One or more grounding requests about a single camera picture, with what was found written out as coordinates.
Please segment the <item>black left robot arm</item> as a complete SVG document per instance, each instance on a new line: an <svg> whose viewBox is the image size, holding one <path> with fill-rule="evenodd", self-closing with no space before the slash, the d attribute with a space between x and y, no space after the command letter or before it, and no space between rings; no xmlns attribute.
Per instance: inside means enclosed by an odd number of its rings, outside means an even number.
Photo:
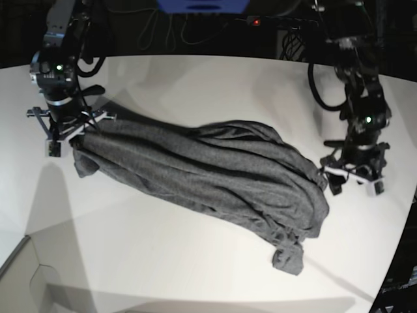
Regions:
<svg viewBox="0 0 417 313"><path fill-rule="evenodd" d="M365 185L371 196L384 192L382 171L385 152L390 149L379 136L392 118L379 80L377 43L369 14L363 1L312 1L312 9L323 26L326 43L334 52L334 69L344 84L345 100L337 106L327 105L317 90L313 69L308 65L308 82L320 107L338 112L347 122L342 140L326 140L333 151L320 160L321 171L328 179L333 195L342 191L349 179Z"/></svg>

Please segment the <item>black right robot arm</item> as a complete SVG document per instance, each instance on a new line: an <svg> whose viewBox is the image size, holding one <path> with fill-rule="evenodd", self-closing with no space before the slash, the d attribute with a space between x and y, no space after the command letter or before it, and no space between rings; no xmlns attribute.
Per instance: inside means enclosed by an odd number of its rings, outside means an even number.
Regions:
<svg viewBox="0 0 417 313"><path fill-rule="evenodd" d="M34 117L46 134L46 154L61 157L63 147L82 136L87 127L97 128L103 119L114 120L115 114L94 110L88 96L103 95L101 85L82 89L80 78L98 74L106 56L97 61L87 48L88 32L93 22L94 1L55 1L46 18L42 46L30 64L31 81L44 97L45 110L34 107L27 117Z"/></svg>

